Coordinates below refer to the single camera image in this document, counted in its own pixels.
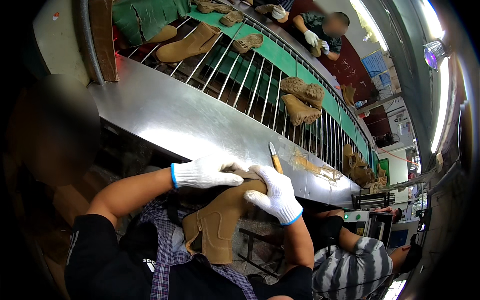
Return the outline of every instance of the person's hand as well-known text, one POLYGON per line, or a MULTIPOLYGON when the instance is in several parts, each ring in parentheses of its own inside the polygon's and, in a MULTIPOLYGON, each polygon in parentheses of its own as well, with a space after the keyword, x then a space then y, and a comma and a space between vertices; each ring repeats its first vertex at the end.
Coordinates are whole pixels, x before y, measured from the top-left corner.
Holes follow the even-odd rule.
POLYGON ((290 225, 295 222, 301 216, 303 207, 295 199, 290 178, 268 166, 251 166, 249 170, 264 179, 267 195, 258 191, 246 191, 243 197, 276 216, 281 225, 290 225))
POLYGON ((322 52, 327 55, 330 52, 330 46, 326 41, 322 41, 322 52))
POLYGON ((305 36, 305 40, 307 41, 307 43, 309 43, 314 47, 318 45, 318 40, 319 40, 318 35, 313 33, 312 30, 305 31, 303 35, 305 36))
POLYGON ((285 9, 281 5, 279 5, 279 7, 280 8, 274 7, 272 10, 272 17, 277 20, 283 19, 287 15, 285 9))
POLYGON ((208 155, 189 163, 172 164, 172 179, 176 188, 191 186, 207 189, 217 185, 241 185, 243 178, 221 172, 225 168, 233 171, 242 169, 235 156, 227 154, 208 155))

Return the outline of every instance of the fluorescent light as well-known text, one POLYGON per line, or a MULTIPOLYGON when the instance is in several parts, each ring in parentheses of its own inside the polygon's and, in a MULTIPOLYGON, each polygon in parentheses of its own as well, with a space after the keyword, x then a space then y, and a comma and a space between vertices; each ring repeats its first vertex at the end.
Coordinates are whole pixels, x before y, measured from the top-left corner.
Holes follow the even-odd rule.
POLYGON ((437 13, 428 0, 422 0, 422 2, 422 10, 425 19, 427 19, 428 29, 433 37, 440 38, 443 35, 443 30, 440 21, 438 21, 437 13))
POLYGON ((372 16, 370 15, 369 11, 363 5, 362 1, 360 0, 350 0, 350 3, 353 6, 353 9, 357 11, 357 14, 361 15, 365 22, 367 22, 368 26, 372 30, 375 37, 378 39, 380 46, 384 51, 387 51, 387 43, 385 42, 384 36, 380 32, 380 29, 377 26, 377 23, 373 20, 372 16))
POLYGON ((444 59, 440 65, 440 105, 438 109, 437 128, 432 141, 432 153, 438 148, 438 143, 444 130, 445 118, 447 115, 448 94, 450 87, 450 73, 448 72, 448 59, 444 59))

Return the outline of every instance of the wooden knife handle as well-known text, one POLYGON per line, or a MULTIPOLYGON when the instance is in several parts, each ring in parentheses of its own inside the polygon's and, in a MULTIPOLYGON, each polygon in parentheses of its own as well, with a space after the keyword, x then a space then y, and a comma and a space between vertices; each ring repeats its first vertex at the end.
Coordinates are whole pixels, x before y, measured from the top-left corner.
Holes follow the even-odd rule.
POLYGON ((275 167, 275 170, 278 173, 283 174, 282 165, 280 164, 280 160, 278 159, 278 155, 277 154, 272 155, 272 159, 273 159, 273 165, 275 167))

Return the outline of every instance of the glove blue cuff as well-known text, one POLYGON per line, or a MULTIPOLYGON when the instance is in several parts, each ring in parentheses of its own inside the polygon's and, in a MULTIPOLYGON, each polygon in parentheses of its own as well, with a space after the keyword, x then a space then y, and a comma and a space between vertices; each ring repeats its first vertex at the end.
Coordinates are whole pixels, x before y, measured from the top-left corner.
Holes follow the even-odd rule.
POLYGON ((174 163, 172 163, 170 165, 170 169, 172 171, 172 181, 173 181, 173 186, 175 186, 175 188, 178 189, 179 185, 177 183, 177 179, 175 178, 175 167, 174 167, 174 165, 175 165, 174 163))
POLYGON ((303 208, 301 209, 300 214, 295 217, 295 219, 291 220, 291 221, 288 222, 288 223, 280 223, 280 225, 282 225, 282 226, 287 226, 287 225, 291 225, 291 224, 295 223, 295 221, 298 220, 298 218, 301 216, 302 213, 303 213, 303 208))

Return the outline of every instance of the worker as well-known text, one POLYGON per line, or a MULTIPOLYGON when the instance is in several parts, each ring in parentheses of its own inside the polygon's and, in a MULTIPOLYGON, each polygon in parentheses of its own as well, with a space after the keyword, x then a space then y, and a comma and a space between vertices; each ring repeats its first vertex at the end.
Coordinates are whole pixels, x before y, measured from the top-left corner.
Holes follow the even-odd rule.
POLYGON ((376 212, 376 213, 391 213, 391 214, 393 214, 392 223, 398 223, 398 221, 405 218, 405 215, 403 215, 400 207, 398 207, 396 209, 393 209, 391 206, 387 206, 385 208, 371 208, 370 211, 376 212))
POLYGON ((252 166, 267 194, 245 199, 284 224, 286 274, 274 285, 250 283, 228 265, 185 250, 182 228, 170 222, 160 201, 178 187, 238 186, 243 178, 221 172, 239 169, 235 157, 211 155, 193 162, 116 181, 100 191, 83 216, 75 218, 65 268, 71 299, 311 299, 313 244, 288 177, 272 167, 252 166), (122 216, 146 205, 117 242, 122 216))
POLYGON ((330 60, 337 60, 342 48, 341 37, 347 32, 350 19, 343 12, 326 16, 317 12, 303 12, 293 18, 293 25, 303 33, 304 40, 310 46, 318 46, 321 40, 323 54, 330 60))
POLYGON ((384 244, 343 227, 344 211, 331 210, 304 220, 313 241, 313 292, 328 299, 361 299, 390 276, 410 272, 420 261, 422 247, 415 243, 388 255, 384 244))

